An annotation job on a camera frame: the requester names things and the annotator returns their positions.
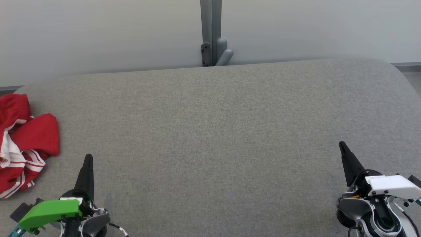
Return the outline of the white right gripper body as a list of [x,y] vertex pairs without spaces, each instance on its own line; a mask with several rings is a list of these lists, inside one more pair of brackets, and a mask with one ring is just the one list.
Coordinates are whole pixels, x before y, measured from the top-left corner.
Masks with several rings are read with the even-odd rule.
[[349,187],[360,198],[393,196],[405,200],[421,197],[421,187],[400,174],[386,176],[377,171],[362,171]]

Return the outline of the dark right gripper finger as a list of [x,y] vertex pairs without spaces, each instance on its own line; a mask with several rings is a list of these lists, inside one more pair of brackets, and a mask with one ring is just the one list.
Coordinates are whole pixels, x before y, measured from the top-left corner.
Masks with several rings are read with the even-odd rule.
[[357,178],[358,174],[365,170],[358,158],[349,149],[345,142],[339,142],[339,148],[341,151],[341,160],[343,165],[343,171],[345,174],[347,187],[350,187]]

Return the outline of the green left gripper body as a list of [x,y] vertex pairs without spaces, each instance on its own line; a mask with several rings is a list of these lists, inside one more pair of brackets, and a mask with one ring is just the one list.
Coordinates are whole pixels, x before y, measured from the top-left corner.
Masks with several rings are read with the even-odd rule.
[[58,200],[45,200],[34,206],[20,220],[26,232],[39,234],[39,228],[51,224],[61,234],[98,234],[99,208],[93,201],[84,201],[76,190],[69,190]]

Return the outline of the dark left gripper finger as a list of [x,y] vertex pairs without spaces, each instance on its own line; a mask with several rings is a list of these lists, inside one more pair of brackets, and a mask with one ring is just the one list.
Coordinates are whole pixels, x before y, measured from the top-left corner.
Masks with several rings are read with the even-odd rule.
[[84,158],[74,189],[84,201],[94,200],[93,156],[91,154],[86,154]]

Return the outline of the red white jersey shirt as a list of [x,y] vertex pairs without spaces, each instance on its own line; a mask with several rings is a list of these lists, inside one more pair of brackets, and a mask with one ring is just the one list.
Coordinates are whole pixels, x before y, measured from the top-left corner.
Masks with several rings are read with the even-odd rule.
[[52,114],[5,130],[0,145],[0,198],[33,187],[46,159],[58,154],[59,128]]

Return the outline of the grey fabric sofa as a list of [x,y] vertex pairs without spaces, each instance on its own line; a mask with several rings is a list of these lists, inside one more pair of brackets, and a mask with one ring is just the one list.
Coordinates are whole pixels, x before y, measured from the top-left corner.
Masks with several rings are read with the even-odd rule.
[[346,237],[339,142],[364,168],[421,179],[421,97],[382,60],[321,59],[68,76],[26,85],[60,153],[0,200],[72,189],[93,155],[95,203],[130,237]]

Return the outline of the grey metal post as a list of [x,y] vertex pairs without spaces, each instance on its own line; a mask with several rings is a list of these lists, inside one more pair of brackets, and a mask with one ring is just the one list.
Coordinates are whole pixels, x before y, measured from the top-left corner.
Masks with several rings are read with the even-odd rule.
[[221,37],[222,0],[200,0],[202,66],[226,66],[233,57],[227,39]]

